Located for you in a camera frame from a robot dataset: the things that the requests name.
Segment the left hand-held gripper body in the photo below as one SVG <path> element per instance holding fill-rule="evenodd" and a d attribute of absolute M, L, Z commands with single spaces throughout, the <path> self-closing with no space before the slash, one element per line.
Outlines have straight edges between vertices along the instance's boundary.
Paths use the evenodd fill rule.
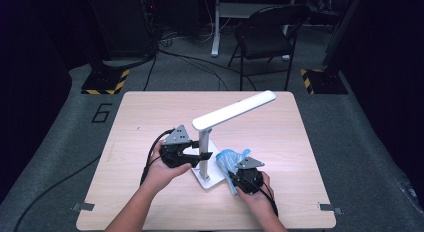
<path fill-rule="evenodd" d="M 159 150 L 160 157 L 169 168 L 176 168 L 187 163 L 195 168 L 197 156 L 184 153 L 186 148 L 193 145 L 194 141 L 189 138 L 185 126 L 179 125 L 163 140 Z"/>

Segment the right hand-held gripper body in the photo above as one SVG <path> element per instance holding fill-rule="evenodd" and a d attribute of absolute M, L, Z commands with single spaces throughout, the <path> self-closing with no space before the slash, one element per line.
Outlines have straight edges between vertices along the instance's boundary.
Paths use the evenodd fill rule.
<path fill-rule="evenodd" d="M 242 159 L 236 164 L 235 185 L 246 194 L 258 192 L 263 185 L 263 176 L 258 167 L 263 165 L 263 162 L 252 157 Z"/>

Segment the blue striped cloth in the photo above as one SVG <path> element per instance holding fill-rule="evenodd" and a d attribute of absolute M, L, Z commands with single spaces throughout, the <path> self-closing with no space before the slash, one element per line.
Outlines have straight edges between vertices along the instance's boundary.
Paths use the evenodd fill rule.
<path fill-rule="evenodd" d="M 216 155 L 216 163 L 220 167 L 233 195 L 237 194 L 237 190 L 230 178 L 230 174 L 236 174 L 238 172 L 236 164 L 245 159 L 250 152 L 250 149 L 245 149 L 242 153 L 238 153 L 232 149 L 224 149 Z"/>

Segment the white desk lamp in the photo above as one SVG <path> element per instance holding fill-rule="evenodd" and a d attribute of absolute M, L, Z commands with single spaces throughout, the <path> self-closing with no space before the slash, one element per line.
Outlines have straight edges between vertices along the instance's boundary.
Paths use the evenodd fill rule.
<path fill-rule="evenodd" d="M 192 121 L 192 126 L 199 132 L 199 154 L 205 155 L 209 151 L 209 145 L 212 145 L 211 158 L 209 160 L 201 161 L 192 170 L 194 176 L 197 178 L 203 189 L 208 190 L 225 179 L 225 176 L 222 174 L 216 163 L 216 155 L 219 151 L 209 140 L 209 135 L 212 129 L 217 125 L 263 106 L 275 99 L 276 94 L 267 90 L 195 118 Z"/>

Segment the person's right hand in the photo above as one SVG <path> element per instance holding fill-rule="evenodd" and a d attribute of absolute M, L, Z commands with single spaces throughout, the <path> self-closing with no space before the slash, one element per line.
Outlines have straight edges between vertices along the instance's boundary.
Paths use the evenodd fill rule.
<path fill-rule="evenodd" d="M 274 198 L 274 191 L 270 185 L 270 177 L 266 172 L 262 172 L 263 182 L 262 191 L 254 194 L 246 194 L 239 187 L 236 188 L 238 196 L 246 203 L 251 212 L 273 213 L 273 206 L 270 199 Z"/>

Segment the person's left hand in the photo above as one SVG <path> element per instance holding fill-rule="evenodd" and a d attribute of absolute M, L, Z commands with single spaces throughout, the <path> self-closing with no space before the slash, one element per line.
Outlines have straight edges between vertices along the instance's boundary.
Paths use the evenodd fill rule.
<path fill-rule="evenodd" d="M 162 142 L 153 149 L 153 154 L 149 158 L 147 175 L 141 183 L 142 187 L 148 188 L 153 193 L 158 193 L 165 188 L 174 178 L 184 174 L 191 169 L 191 164 L 186 163 L 175 168 L 169 168 L 163 163 L 160 157 Z"/>

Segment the black stand with striped base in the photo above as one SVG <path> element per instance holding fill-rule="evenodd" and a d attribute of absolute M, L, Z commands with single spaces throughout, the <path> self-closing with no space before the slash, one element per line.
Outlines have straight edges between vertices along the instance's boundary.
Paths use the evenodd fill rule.
<path fill-rule="evenodd" d="M 348 57 L 351 29 L 355 24 L 357 8 L 361 0 L 349 0 L 327 48 L 323 69 L 301 69 L 300 73 L 309 94 L 347 94 L 339 72 Z"/>
<path fill-rule="evenodd" d="M 92 95 L 118 94 L 129 71 L 126 68 L 104 64 L 91 43 L 87 43 L 83 51 L 91 67 L 91 72 L 82 85 L 81 92 Z"/>

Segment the black folding chair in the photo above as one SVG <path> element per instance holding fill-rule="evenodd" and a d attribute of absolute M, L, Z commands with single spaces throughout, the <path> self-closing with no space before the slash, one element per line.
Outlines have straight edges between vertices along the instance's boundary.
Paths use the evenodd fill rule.
<path fill-rule="evenodd" d="M 235 58 L 240 59 L 240 89 L 243 89 L 244 79 L 250 81 L 250 76 L 261 75 L 261 72 L 246 74 L 246 60 L 267 59 L 270 63 L 282 56 L 289 57 L 287 68 L 279 70 L 287 73 L 284 90 L 288 88 L 299 29 L 309 18 L 310 12 L 305 4 L 274 5 L 254 12 L 235 29 L 237 44 L 228 67 Z"/>

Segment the dark equipment cabinet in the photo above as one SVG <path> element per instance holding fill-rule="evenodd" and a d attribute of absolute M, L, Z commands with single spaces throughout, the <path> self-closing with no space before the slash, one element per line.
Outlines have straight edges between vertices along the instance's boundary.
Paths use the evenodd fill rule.
<path fill-rule="evenodd" d="M 88 0 L 111 59 L 149 61 L 154 55 L 142 0 Z"/>

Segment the white desk frame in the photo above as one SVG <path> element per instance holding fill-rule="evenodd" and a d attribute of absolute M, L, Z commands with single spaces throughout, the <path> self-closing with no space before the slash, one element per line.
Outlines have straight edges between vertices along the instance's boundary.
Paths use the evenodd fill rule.
<path fill-rule="evenodd" d="M 267 4 L 261 3 L 238 3 L 238 2 L 222 2 L 215 0 L 215 18 L 213 21 L 213 42 L 210 55 L 216 58 L 219 55 L 221 27 L 220 19 L 244 19 L 248 18 L 253 12 L 267 7 Z"/>

